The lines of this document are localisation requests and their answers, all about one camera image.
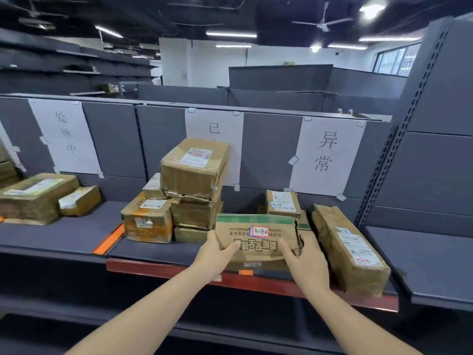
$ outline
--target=hand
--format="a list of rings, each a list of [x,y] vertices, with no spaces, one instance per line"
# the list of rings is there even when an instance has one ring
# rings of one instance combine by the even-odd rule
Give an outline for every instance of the hand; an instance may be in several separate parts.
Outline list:
[[[220,250],[215,231],[209,231],[207,241],[199,249],[191,267],[203,275],[205,284],[207,284],[224,271],[238,249],[240,249],[240,242],[235,241],[226,249]]]
[[[309,287],[316,288],[318,291],[329,291],[328,264],[315,235],[304,233],[301,239],[304,247],[300,256],[295,256],[287,242],[279,239],[279,249],[286,259],[294,281],[304,294]]]

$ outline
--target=orange tag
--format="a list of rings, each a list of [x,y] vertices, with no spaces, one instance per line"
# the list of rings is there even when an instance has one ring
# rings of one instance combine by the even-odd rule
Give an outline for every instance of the orange tag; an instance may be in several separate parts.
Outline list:
[[[253,270],[238,270],[239,275],[253,276]]]

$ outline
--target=ceiling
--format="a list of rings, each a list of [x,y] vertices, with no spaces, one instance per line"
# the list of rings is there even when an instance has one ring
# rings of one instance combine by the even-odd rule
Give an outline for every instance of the ceiling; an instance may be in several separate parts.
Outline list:
[[[260,45],[309,47],[315,42],[324,46],[355,43],[366,35],[402,35],[422,29],[440,17],[473,11],[473,0],[384,0],[386,9],[367,22],[359,9],[373,1],[376,0],[33,0],[39,12],[37,18],[56,27],[42,30],[18,22],[19,17],[31,16],[26,11],[31,10],[30,0],[0,0],[0,27],[36,35],[98,37],[94,24],[99,24],[124,36],[118,39],[103,34],[104,41],[117,47],[158,43],[158,37],[223,40],[207,36],[207,29],[257,32],[258,38],[248,41]],[[345,17],[354,21],[331,25],[326,33],[316,26],[292,23],[318,23],[324,2],[329,2],[326,21]]]

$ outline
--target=forearm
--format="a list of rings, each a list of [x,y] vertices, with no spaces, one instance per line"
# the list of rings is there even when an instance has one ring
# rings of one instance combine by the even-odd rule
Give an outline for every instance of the forearm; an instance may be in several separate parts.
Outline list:
[[[67,355],[151,355],[207,283],[190,267],[98,328]]]
[[[331,291],[303,290],[348,355],[420,355]]]

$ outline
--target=fluorescent light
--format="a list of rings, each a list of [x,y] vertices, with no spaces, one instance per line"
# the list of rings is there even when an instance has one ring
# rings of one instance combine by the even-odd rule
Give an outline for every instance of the fluorescent light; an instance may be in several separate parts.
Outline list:
[[[221,49],[250,49],[251,45],[215,45]]]
[[[349,50],[366,50],[368,46],[363,46],[363,45],[337,45],[335,43],[331,43],[327,47],[333,48],[333,49],[349,49]]]
[[[258,37],[257,34],[241,34],[241,33],[235,33],[235,32],[206,31],[205,34],[207,36],[223,36],[223,37],[247,37],[247,38],[256,38],[256,37]]]
[[[422,37],[383,37],[383,36],[367,36],[367,37],[361,37],[358,41],[364,41],[364,42],[378,42],[378,41],[418,41]]]
[[[372,20],[374,19],[376,16],[378,16],[378,14],[383,11],[384,9],[386,8],[386,5],[381,5],[381,4],[371,4],[371,5],[366,5],[366,6],[363,6],[359,9],[360,12],[363,12],[363,16],[367,19],[367,20]]]
[[[322,46],[320,46],[320,45],[312,45],[312,46],[310,46],[310,48],[312,49],[312,52],[313,52],[313,53],[316,53],[316,52],[318,52],[318,51],[322,48]]]
[[[109,34],[109,35],[112,35],[112,36],[115,36],[115,37],[118,37],[118,38],[123,38],[122,35],[120,35],[119,33],[115,32],[115,31],[109,30],[108,28],[105,28],[105,27],[102,27],[102,26],[97,26],[97,25],[95,25],[95,28],[102,31],[102,32],[105,32],[106,34]]]

